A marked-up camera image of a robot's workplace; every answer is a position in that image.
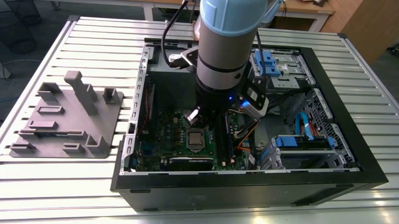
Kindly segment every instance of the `aluminum table surface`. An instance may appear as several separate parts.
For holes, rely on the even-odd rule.
[[[116,147],[126,130],[142,39],[161,37],[164,23],[80,17],[68,21],[0,128],[0,222],[117,223],[399,223],[399,107],[351,43],[336,34],[260,31],[263,44],[311,47],[389,182],[317,206],[134,212],[109,191]],[[168,38],[192,39],[176,23]],[[12,158],[9,145],[38,101],[40,84],[69,89],[62,75],[80,70],[84,83],[124,92],[106,159]]]

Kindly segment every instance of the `floor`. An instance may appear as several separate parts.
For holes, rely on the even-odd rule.
[[[144,13],[140,7],[121,7],[62,2],[60,5],[61,10],[54,11],[48,1],[34,1],[34,3],[42,18],[42,22],[29,28],[37,41],[37,47],[32,52],[17,55],[13,54],[0,43],[0,59],[4,63],[20,59],[41,60],[62,28],[68,16],[72,14],[117,19],[144,19]],[[0,1],[0,11],[8,11],[8,7],[2,1]],[[170,19],[170,14],[165,14],[165,12],[154,9],[153,19],[156,21],[164,21],[165,19]],[[188,20],[189,12],[184,11],[180,16],[180,21]],[[6,65],[6,69],[14,77],[9,82],[5,82],[2,79],[0,79],[0,123],[1,120],[5,119],[12,109],[12,106],[16,102],[16,97],[21,94],[37,66],[38,62],[34,61],[20,61]],[[385,84],[387,89],[391,91],[393,97],[396,100],[399,100],[399,89],[396,88],[399,84],[399,56],[392,56],[388,52],[385,52],[377,61],[371,65],[371,67]]]

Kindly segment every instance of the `black cable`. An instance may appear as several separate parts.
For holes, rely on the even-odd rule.
[[[248,142],[249,142],[251,155],[255,158],[255,164],[253,164],[255,168],[253,169],[256,169],[256,166],[257,166],[257,152],[256,152],[256,145],[255,145],[255,131],[248,136]]]
[[[288,97],[293,96],[295,94],[299,93],[307,93],[313,87],[312,86],[307,86],[304,88],[300,88],[297,90],[289,90],[287,91],[281,96],[279,96],[275,100],[271,101],[271,103],[267,106],[267,111],[269,111],[271,109],[273,109],[275,107],[277,107]]]
[[[169,21],[169,24],[168,24],[166,28],[162,31],[162,35],[161,35],[161,54],[162,54],[162,59],[164,59],[164,61],[165,61],[165,63],[166,63],[168,66],[170,65],[170,62],[168,60],[166,51],[164,49],[164,39],[166,37],[166,33],[168,33],[170,27],[172,27],[174,21],[176,21],[178,15],[180,15],[180,12],[182,11],[184,7],[186,6],[186,3],[188,3],[188,1],[182,2],[181,6],[180,6],[180,8],[177,10],[177,12],[174,13],[174,15],[173,15],[170,21]]]
[[[261,62],[261,76],[265,78],[265,62],[263,58],[263,50],[261,50],[261,42],[260,42],[260,36],[259,36],[259,31],[256,30],[256,40],[257,40],[257,47],[259,47],[259,54],[260,54],[260,62]]]
[[[191,14],[189,14],[189,23],[192,23],[192,16],[193,16],[193,11],[195,11],[195,6],[196,6],[196,2],[193,3],[193,6],[192,6],[192,10],[191,10]]]
[[[2,70],[2,79],[5,82],[9,82],[12,80],[13,76],[10,74],[10,76],[8,78],[5,78],[5,68],[4,68],[4,63],[1,61],[1,59],[0,59],[0,64],[1,64],[1,70]]]

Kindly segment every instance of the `orange wire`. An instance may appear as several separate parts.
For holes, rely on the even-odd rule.
[[[256,125],[252,127],[251,131],[248,131],[248,133],[245,134],[245,136],[244,136],[241,142],[239,143],[239,145],[237,145],[237,149],[239,149],[239,150],[251,150],[249,148],[243,148],[243,147],[241,147],[241,144],[243,144],[244,140],[248,138],[248,136],[249,136],[249,134],[252,133],[252,131],[255,130],[257,124],[259,124],[259,123],[256,123]]]
[[[251,151],[251,149],[247,147],[245,148],[237,147],[237,150]]]

